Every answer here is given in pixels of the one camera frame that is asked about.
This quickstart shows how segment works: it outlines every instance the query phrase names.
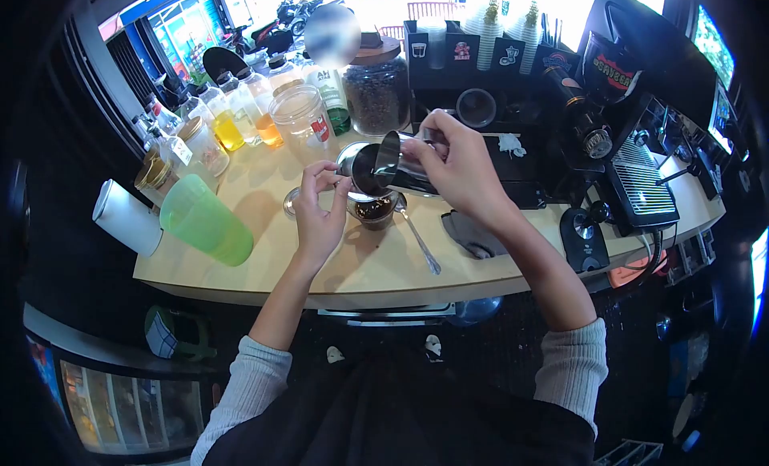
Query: black stand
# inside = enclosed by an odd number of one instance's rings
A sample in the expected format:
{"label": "black stand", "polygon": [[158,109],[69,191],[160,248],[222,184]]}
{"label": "black stand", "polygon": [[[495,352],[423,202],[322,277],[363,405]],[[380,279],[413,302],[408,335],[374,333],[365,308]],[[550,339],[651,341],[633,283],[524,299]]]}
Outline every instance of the black stand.
{"label": "black stand", "polygon": [[590,212],[572,208],[561,216],[561,240],[566,261],[574,272],[579,274],[609,266],[609,253],[599,226],[607,216],[608,207],[603,202],[594,203]]}

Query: white power cable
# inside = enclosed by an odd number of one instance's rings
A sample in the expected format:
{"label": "white power cable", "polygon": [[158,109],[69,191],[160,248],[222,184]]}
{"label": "white power cable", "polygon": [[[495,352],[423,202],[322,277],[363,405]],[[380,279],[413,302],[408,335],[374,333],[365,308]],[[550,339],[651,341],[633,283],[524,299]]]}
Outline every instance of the white power cable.
{"label": "white power cable", "polygon": [[639,268],[637,268],[635,266],[628,266],[626,264],[626,265],[622,266],[625,269],[644,270],[644,269],[647,268],[647,266],[649,266],[648,262],[649,262],[649,260],[651,260],[651,246],[649,245],[649,241],[646,239],[646,235],[645,234],[642,234],[642,235],[638,236],[638,240],[640,240],[644,244],[644,246],[646,247],[646,261],[647,261],[647,264],[644,265],[644,266],[641,266]]}

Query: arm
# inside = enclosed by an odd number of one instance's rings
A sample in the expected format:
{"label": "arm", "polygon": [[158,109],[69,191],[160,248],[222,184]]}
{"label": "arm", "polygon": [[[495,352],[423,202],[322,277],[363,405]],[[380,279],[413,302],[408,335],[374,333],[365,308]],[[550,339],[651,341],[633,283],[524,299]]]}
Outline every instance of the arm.
{"label": "arm", "polygon": [[557,250],[539,233],[499,183],[483,136],[438,109],[422,127],[439,129],[449,141],[446,163],[428,144],[407,141],[430,182],[457,211],[490,230],[528,282],[551,331],[570,331],[595,321],[588,291]]}
{"label": "arm", "polygon": [[[225,394],[192,451],[193,466],[203,463],[208,450],[224,433],[263,413],[286,388],[292,362],[288,347],[310,284],[339,244],[347,220],[351,180],[340,181],[331,173],[336,168],[335,163],[322,161],[304,169],[302,191],[294,201],[299,248],[264,302],[248,336],[240,341]],[[332,210],[323,211],[318,206],[318,192],[332,184],[337,184]]]}
{"label": "arm", "polygon": [[558,404],[593,422],[598,387],[606,379],[606,326],[597,319],[588,291],[566,260],[526,220],[505,194],[483,136],[443,111],[422,127],[439,129],[450,150],[444,163],[422,141],[407,141],[443,198],[490,230],[510,253],[537,299],[551,332],[542,341],[544,363],[534,398]]}

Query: green bottle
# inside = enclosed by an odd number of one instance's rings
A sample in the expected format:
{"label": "green bottle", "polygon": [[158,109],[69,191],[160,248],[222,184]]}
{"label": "green bottle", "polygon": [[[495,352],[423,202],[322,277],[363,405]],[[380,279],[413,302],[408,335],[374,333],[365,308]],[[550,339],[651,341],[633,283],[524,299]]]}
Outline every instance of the green bottle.
{"label": "green bottle", "polygon": [[302,55],[304,56],[302,67],[304,82],[316,86],[321,93],[323,106],[326,107],[328,118],[332,121],[334,135],[344,134],[350,130],[351,120],[339,72],[321,68],[313,62],[306,50]]}

